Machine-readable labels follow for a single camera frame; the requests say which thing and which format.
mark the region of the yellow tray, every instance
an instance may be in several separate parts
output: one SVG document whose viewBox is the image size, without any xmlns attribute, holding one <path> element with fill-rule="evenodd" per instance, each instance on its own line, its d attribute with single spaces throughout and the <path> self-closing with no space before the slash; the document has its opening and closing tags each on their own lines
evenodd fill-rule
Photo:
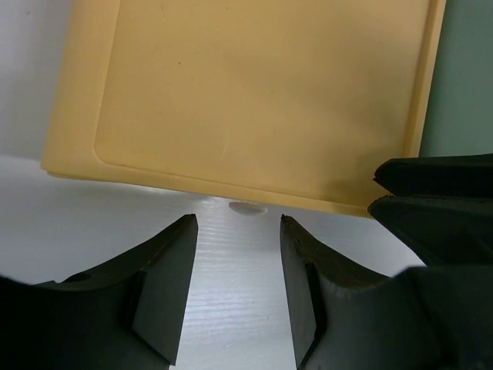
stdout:
<svg viewBox="0 0 493 370">
<path fill-rule="evenodd" d="M 444 0 L 75 0 L 42 168 L 365 216 Z"/>
</svg>

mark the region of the green surface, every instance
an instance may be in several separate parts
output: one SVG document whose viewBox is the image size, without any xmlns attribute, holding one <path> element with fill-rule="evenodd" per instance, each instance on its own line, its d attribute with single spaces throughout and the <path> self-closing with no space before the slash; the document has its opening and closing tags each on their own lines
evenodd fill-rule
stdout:
<svg viewBox="0 0 493 370">
<path fill-rule="evenodd" d="M 493 153 L 493 0 L 448 0 L 421 156 Z"/>
</svg>

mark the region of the orange plastic tray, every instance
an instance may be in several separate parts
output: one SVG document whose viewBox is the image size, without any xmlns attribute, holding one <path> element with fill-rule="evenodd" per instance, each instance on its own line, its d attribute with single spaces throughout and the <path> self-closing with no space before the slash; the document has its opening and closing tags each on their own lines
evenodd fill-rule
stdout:
<svg viewBox="0 0 493 370">
<path fill-rule="evenodd" d="M 77 0 L 42 167 L 366 215 L 416 156 L 442 0 Z"/>
</svg>

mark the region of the black object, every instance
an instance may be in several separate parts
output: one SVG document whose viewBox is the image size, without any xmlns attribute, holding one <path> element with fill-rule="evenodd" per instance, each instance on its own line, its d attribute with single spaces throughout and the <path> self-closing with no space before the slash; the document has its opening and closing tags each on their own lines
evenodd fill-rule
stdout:
<svg viewBox="0 0 493 370">
<path fill-rule="evenodd" d="M 426 263 L 389 278 L 281 220 L 299 370 L 493 368 L 493 156 L 392 160 L 369 212 Z"/>
<path fill-rule="evenodd" d="M 4 369 L 160 369 L 176 362 L 196 250 L 187 215 L 60 284 L 0 277 Z"/>
</svg>

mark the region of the glossy white surface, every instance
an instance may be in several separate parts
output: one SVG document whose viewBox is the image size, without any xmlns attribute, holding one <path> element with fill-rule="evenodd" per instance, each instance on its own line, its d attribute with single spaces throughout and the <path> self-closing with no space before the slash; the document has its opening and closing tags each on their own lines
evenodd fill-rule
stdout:
<svg viewBox="0 0 493 370">
<path fill-rule="evenodd" d="M 272 206 L 248 217 L 220 198 L 48 177 L 39 158 L 68 15 L 65 0 L 0 0 L 0 274 L 60 281 L 195 213 L 199 242 L 176 369 L 291 370 L 282 213 L 381 273 L 421 264 L 372 220 Z"/>
</svg>

